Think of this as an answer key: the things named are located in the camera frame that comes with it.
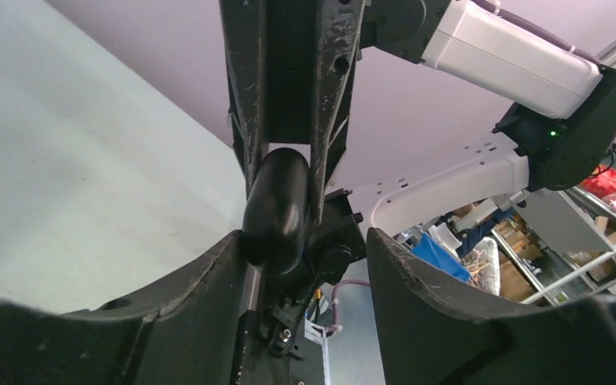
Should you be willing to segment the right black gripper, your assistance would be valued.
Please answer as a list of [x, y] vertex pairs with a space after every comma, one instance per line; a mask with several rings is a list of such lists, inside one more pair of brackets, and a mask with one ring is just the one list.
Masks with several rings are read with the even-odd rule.
[[316, 1], [219, 2], [236, 129], [233, 146], [246, 194], [269, 141], [310, 142], [313, 226], [322, 219], [330, 137], [359, 45], [365, 5], [320, 1], [317, 14]]

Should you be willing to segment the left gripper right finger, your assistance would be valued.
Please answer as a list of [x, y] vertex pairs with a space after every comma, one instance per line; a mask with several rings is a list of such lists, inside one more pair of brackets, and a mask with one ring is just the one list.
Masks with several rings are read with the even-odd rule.
[[388, 384], [616, 384], [616, 296], [511, 302], [380, 229], [367, 233], [367, 268]]

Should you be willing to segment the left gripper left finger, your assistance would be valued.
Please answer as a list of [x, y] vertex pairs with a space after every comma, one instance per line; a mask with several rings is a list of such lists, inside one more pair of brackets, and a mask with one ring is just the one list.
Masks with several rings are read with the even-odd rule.
[[238, 238], [98, 310], [0, 301], [0, 384], [227, 384], [246, 269]]

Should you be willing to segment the black charging case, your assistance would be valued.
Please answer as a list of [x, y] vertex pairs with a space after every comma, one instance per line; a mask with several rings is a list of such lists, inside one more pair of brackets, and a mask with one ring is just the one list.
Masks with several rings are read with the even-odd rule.
[[284, 275], [300, 262], [306, 237], [309, 165], [292, 148], [277, 148], [261, 162], [241, 227], [248, 263]]

